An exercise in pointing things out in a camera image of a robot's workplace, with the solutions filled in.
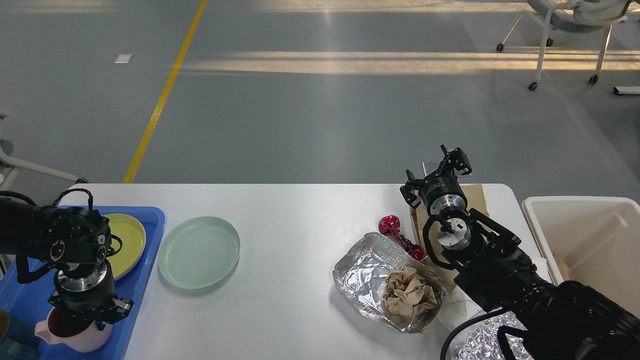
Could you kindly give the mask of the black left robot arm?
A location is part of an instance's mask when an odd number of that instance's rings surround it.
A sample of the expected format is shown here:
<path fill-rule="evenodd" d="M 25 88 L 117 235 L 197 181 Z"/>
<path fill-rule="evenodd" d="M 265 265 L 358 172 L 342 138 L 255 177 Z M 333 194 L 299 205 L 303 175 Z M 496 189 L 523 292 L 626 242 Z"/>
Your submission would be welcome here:
<path fill-rule="evenodd" d="M 98 329 L 114 325 L 130 315 L 134 301 L 115 292 L 109 258 L 123 248 L 112 233 L 110 221 L 94 208 L 93 194 L 87 206 L 59 207 L 66 190 L 50 205 L 38 205 L 29 196 L 3 190 L 0 201 L 1 253 L 13 255 L 16 280 L 38 281 L 54 272 L 54 291 L 48 303 L 71 317 L 96 322 Z"/>

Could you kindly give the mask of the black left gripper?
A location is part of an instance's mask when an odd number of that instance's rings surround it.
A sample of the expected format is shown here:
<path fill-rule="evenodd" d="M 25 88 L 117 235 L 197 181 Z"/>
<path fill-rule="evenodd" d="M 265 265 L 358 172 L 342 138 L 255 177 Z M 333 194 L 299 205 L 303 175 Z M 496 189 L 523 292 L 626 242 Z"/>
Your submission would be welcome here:
<path fill-rule="evenodd" d="M 134 306 L 131 299 L 117 298 L 112 267 L 107 260 L 80 278 L 58 269 L 53 282 L 55 289 L 48 297 L 48 303 L 70 315 L 92 318 L 99 331 L 124 320 Z"/>

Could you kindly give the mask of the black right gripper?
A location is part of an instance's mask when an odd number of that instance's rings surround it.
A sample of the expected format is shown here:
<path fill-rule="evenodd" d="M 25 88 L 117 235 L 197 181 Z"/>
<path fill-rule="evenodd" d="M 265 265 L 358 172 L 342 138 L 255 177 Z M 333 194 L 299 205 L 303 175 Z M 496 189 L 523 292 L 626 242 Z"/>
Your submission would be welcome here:
<path fill-rule="evenodd" d="M 458 178 L 471 176 L 473 167 L 460 147 L 448 149 L 441 145 L 439 148 L 444 157 L 436 170 L 425 178 L 416 178 L 411 170 L 406 170 L 406 182 L 400 187 L 400 193 L 410 208 L 417 209 L 423 202 L 429 216 L 467 216 L 468 201 Z"/>

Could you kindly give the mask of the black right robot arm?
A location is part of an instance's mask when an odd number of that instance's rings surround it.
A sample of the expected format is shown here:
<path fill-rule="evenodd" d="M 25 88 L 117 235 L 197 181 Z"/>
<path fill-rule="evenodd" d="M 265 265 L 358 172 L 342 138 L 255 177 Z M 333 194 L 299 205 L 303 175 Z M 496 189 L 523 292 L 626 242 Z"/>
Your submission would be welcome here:
<path fill-rule="evenodd" d="M 511 312 L 523 328 L 499 326 L 496 338 L 507 360 L 515 358 L 509 337 L 521 339 L 535 360 L 637 360 L 638 317 L 588 285 L 554 285 L 539 276 L 514 232 L 468 207 L 458 182 L 473 171 L 466 153 L 444 145 L 441 150 L 443 159 L 425 177 L 406 171 L 400 193 L 414 209 L 425 205 L 422 235 L 430 261 L 457 271 L 455 285 L 484 311 L 448 335 L 441 359 L 463 330 Z"/>

